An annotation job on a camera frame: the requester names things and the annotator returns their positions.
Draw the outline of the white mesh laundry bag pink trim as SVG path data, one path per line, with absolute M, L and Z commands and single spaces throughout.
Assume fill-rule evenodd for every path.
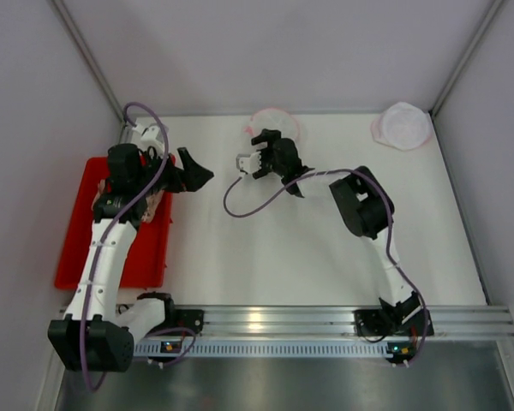
M 294 142 L 301 137 L 301 126 L 297 119 L 277 107 L 267 107 L 251 115 L 242 128 L 242 138 L 251 142 L 251 139 L 260 135 L 263 129 L 277 130 L 282 137 Z

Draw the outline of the spare white mesh laundry bag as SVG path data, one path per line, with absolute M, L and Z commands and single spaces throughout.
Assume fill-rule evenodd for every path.
M 429 115 L 405 102 L 398 102 L 381 113 L 372 121 L 370 131 L 376 143 L 402 152 L 419 148 L 433 136 Z

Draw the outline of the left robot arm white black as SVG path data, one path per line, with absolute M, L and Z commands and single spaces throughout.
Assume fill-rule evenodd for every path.
M 177 152 L 179 165 L 153 147 L 142 151 L 124 143 L 108 151 L 108 176 L 93 205 L 92 236 L 81 279 L 63 318 L 52 320 L 47 331 L 69 371 L 125 372 L 136 343 L 172 323 L 175 304 L 165 293 L 144 293 L 122 314 L 116 305 L 124 266 L 148 207 L 147 195 L 196 192 L 214 177 L 187 148 Z

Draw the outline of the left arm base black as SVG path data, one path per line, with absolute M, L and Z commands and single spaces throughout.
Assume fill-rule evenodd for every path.
M 205 315 L 202 309 L 181 308 L 175 304 L 171 294 L 163 292 L 146 292 L 137 297 L 137 301 L 147 300 L 159 301 L 158 305 L 164 312 L 164 318 L 153 325 L 148 336 L 173 328 L 188 328 L 196 334 L 202 331 Z

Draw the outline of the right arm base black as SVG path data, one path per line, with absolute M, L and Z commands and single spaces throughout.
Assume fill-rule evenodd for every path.
M 388 312 L 385 308 L 354 312 L 356 334 L 369 339 L 382 337 L 427 337 L 434 335 L 432 319 L 425 324 L 425 311 L 418 307 L 409 313 Z

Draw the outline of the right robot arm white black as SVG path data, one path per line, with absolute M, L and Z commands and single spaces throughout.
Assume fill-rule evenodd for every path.
M 280 178 L 283 192 L 301 199 L 311 196 L 310 182 L 324 184 L 346 229 L 368 241 L 379 257 L 383 273 L 380 306 L 356 311 L 357 334 L 373 342 L 384 336 L 427 334 L 430 314 L 426 302 L 403 271 L 395 248 L 395 206 L 371 170 L 359 166 L 354 170 L 316 171 L 300 159 L 296 143 L 274 129 L 263 129 L 251 144 L 258 149 L 248 160 L 237 161 L 240 170 L 255 180 L 274 174 Z

